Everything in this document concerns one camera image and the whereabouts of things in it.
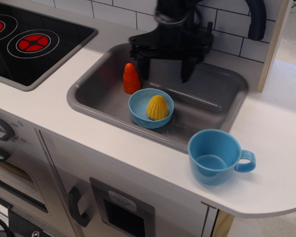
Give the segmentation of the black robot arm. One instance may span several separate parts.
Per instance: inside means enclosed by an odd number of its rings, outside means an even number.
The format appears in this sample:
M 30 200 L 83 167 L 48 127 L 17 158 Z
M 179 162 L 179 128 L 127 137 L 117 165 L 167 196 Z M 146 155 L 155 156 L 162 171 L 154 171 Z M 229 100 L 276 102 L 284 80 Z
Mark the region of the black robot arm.
M 181 80 L 187 82 L 210 52 L 213 23 L 208 22 L 205 29 L 195 23 L 195 14 L 200 14 L 197 4 L 196 0 L 159 0 L 154 12 L 157 27 L 129 38 L 130 56 L 137 61 L 143 79 L 149 77 L 151 59 L 164 59 L 180 61 Z

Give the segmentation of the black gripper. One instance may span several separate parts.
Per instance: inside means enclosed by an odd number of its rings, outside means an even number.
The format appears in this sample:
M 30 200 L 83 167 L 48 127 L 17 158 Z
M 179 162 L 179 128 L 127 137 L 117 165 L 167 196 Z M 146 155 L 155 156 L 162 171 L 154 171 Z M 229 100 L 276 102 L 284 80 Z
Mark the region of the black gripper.
M 138 61 L 144 80 L 149 78 L 150 59 L 180 60 L 181 80 L 187 82 L 196 64 L 212 49 L 213 22 L 202 28 L 188 14 L 181 19 L 156 14 L 154 19 L 158 25 L 153 31 L 129 38 L 130 56 Z

